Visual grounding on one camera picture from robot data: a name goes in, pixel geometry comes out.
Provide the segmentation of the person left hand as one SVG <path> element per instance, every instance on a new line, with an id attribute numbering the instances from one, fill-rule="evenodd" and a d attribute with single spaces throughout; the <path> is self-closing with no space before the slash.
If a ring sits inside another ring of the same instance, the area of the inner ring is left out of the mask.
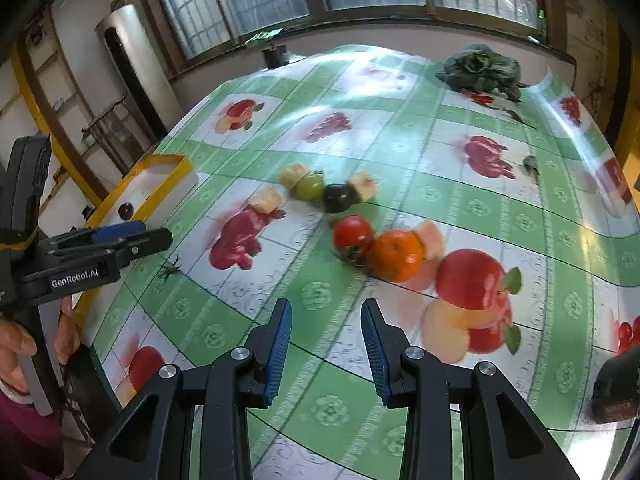
<path id="1" fill-rule="evenodd" d="M 60 364 L 66 364 L 80 345 L 73 313 L 72 298 L 63 298 L 58 332 L 54 341 L 55 353 Z M 6 318 L 1 319 L 1 381 L 20 396 L 28 396 L 29 388 L 17 358 L 34 356 L 36 351 L 34 338 L 24 327 Z"/>

